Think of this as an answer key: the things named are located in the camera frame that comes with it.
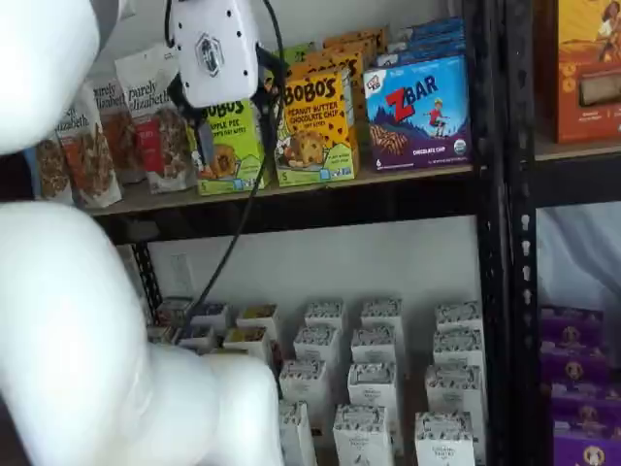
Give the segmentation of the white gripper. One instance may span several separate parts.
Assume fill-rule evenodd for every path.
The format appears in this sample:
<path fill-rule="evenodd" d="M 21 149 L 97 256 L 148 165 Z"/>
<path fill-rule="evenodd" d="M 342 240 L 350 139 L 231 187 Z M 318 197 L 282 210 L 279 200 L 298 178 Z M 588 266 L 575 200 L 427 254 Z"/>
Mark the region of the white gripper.
<path fill-rule="evenodd" d="M 274 118 L 287 63 L 258 44 L 248 1 L 189 0 L 172 3 L 180 75 L 168 94 L 193 137 L 198 170 L 209 166 L 212 130 L 202 109 L 251 97 L 264 121 Z"/>

